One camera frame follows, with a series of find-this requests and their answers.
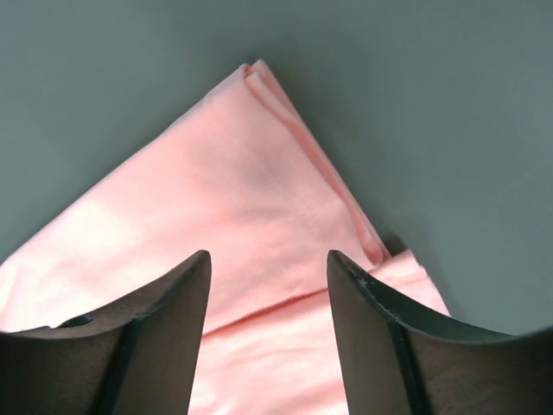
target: folded fabric layer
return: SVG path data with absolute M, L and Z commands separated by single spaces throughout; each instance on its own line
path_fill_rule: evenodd
M 0 266 L 0 329 L 58 325 L 199 249 L 212 254 L 213 276 L 191 413 L 346 413 L 326 292 L 331 249 L 447 313 L 409 252 L 391 258 L 258 62 Z

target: gray table surface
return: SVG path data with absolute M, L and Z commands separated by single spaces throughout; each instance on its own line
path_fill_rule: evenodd
M 553 323 L 550 0 L 0 3 L 0 260 L 244 61 L 453 315 Z

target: dark background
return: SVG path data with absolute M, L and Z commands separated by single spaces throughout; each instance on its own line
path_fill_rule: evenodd
M 453 315 L 553 323 L 550 0 L 0 3 L 0 261 L 244 61 Z

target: pink cloth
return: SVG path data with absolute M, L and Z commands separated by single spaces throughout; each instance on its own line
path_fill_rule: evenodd
M 213 277 L 193 414 L 347 412 L 327 296 L 330 249 L 447 313 L 409 252 L 391 258 L 258 62 L 2 264 L 0 329 L 56 326 L 199 249 L 212 254 Z

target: cloth fold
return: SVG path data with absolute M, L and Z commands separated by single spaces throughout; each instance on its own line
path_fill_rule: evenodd
M 392 258 L 270 69 L 243 65 L 0 266 L 0 329 L 56 326 L 212 254 L 190 413 L 346 413 L 327 297 L 339 249 L 447 314 Z

